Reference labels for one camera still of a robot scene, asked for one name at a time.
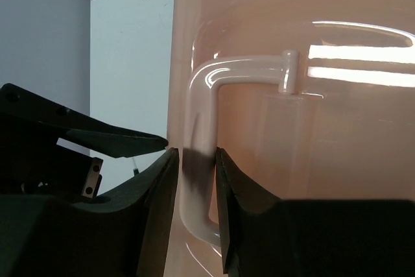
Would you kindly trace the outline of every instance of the jug handle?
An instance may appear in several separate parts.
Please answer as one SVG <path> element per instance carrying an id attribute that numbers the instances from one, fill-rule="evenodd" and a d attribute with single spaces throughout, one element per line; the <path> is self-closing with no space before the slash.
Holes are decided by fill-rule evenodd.
<path id="1" fill-rule="evenodd" d="M 224 84 L 277 84 L 295 90 L 299 53 L 217 58 L 193 72 L 186 95 L 180 217 L 195 237 L 220 246 L 219 225 L 209 218 L 217 148 L 218 91 Z"/>

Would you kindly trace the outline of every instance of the black plastic part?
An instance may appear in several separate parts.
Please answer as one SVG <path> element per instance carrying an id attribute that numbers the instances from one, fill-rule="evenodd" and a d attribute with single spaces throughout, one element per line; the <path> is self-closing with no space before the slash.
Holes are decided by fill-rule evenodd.
<path id="1" fill-rule="evenodd" d="M 0 195 L 0 277 L 162 277 L 178 166 L 170 149 L 87 204 Z"/>
<path id="2" fill-rule="evenodd" d="M 230 277 L 415 276 L 409 200 L 281 200 L 217 150 L 224 272 Z"/>
<path id="3" fill-rule="evenodd" d="M 53 189 L 81 194 L 91 166 L 91 157 L 55 145 L 49 170 L 42 182 Z"/>
<path id="4" fill-rule="evenodd" d="M 160 136 L 108 125 L 13 84 L 0 89 L 0 120 L 7 119 L 31 129 L 32 135 L 48 133 L 43 140 L 62 138 L 114 158 L 158 152 L 168 145 Z"/>

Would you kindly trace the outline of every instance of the white door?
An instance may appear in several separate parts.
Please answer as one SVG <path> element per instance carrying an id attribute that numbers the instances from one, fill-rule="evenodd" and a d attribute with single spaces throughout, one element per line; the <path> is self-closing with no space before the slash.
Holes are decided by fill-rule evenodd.
<path id="1" fill-rule="evenodd" d="M 90 112 L 116 126 L 167 136 L 174 0 L 91 0 Z M 139 171 L 162 152 L 135 157 Z M 97 152 L 100 193 L 133 177 L 131 158 Z"/>

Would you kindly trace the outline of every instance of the translucent plastic container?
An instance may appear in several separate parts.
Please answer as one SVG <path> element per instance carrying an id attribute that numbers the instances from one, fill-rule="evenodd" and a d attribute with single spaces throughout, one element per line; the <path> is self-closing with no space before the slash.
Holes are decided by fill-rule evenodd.
<path id="1" fill-rule="evenodd" d="M 415 199 L 414 8 L 415 0 L 175 0 L 170 144 L 185 145 L 189 82 L 202 64 L 290 49 L 300 56 L 293 94 L 221 87 L 218 146 L 282 198 Z M 220 248 L 190 234 L 179 201 L 165 276 L 222 276 Z M 213 222 L 215 205 L 213 194 Z"/>

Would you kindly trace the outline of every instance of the black bracket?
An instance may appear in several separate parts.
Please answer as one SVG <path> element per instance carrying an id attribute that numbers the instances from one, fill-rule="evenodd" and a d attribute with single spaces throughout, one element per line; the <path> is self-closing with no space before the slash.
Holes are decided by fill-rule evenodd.
<path id="1" fill-rule="evenodd" d="M 56 143 L 118 158 L 162 151 L 166 139 L 12 84 L 0 89 L 0 122 L 0 277 L 163 276 L 178 151 L 97 196 L 102 160 Z"/>
<path id="2" fill-rule="evenodd" d="M 230 277 L 415 276 L 409 200 L 281 200 L 217 150 L 224 272 Z"/>

